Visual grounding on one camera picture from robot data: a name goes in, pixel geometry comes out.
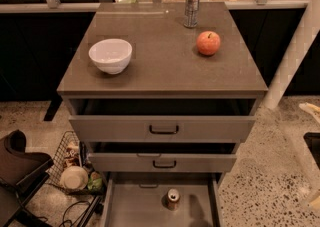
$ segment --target closed drawer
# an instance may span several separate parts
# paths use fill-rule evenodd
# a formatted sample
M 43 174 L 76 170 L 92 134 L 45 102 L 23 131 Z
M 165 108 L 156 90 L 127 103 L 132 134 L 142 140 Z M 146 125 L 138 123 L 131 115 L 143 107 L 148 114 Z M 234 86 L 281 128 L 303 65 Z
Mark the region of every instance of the closed drawer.
M 90 153 L 89 160 L 101 172 L 229 172 L 232 154 Z
M 241 142 L 252 116 L 71 116 L 79 139 L 115 142 Z
M 112 173 L 100 226 L 223 226 L 215 175 Z M 179 201 L 169 207 L 168 191 Z

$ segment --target white pipe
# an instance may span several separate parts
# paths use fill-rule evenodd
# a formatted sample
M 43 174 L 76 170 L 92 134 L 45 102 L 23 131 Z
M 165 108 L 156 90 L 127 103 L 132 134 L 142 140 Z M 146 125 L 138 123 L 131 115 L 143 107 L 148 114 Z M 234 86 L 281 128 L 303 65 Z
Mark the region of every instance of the white pipe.
M 266 107 L 274 109 L 278 106 L 319 29 L 320 0 L 310 0 L 263 100 Z

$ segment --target red apple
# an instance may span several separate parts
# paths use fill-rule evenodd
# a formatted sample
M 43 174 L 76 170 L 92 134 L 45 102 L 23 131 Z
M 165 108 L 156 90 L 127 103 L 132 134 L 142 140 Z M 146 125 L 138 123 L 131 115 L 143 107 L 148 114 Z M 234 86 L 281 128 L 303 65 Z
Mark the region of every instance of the red apple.
M 198 51 L 203 55 L 213 55 L 220 48 L 220 36 L 213 31 L 204 31 L 197 38 Z

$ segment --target concrete floor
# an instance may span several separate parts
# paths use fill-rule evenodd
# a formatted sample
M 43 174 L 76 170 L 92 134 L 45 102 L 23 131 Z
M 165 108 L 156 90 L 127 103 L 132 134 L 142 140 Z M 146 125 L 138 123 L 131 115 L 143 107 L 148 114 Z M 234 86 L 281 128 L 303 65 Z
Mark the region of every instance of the concrete floor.
M 253 130 L 219 188 L 225 226 L 320 226 L 320 210 L 308 205 L 320 190 L 320 172 L 303 139 L 306 132 L 320 132 L 320 125 L 298 107 L 302 102 L 320 106 L 319 97 L 284 97 L 274 110 L 258 109 Z M 65 131 L 72 128 L 64 104 L 52 122 L 44 122 L 48 106 L 49 102 L 0 102 L 0 137 L 20 129 L 27 136 L 28 151 L 54 156 Z M 91 199 L 44 185 L 27 208 L 59 226 L 69 205 Z M 66 218 L 75 220 L 83 210 L 80 205 Z M 94 215 L 87 226 L 98 223 L 99 215 Z

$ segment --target basket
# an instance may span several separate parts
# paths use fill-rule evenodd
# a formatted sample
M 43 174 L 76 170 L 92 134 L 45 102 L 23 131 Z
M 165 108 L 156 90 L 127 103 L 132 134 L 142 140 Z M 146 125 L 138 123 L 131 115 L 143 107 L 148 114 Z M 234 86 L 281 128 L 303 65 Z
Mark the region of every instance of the basket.
M 58 146 L 58 149 L 53 157 L 53 163 L 54 165 L 47 171 L 50 175 L 50 178 L 46 182 L 47 184 L 55 187 L 56 189 L 62 191 L 63 193 L 67 195 L 88 195 L 88 194 L 102 194 L 103 190 L 101 191 L 90 191 L 87 188 L 85 189 L 66 189 L 63 186 L 60 185 L 60 177 L 62 172 L 64 171 L 64 157 L 65 152 L 67 149 L 67 146 L 70 142 L 74 142 L 75 144 L 79 144 L 79 148 L 81 146 L 84 146 L 82 142 L 79 141 L 77 135 L 73 131 L 67 131 L 64 133 L 61 142 Z

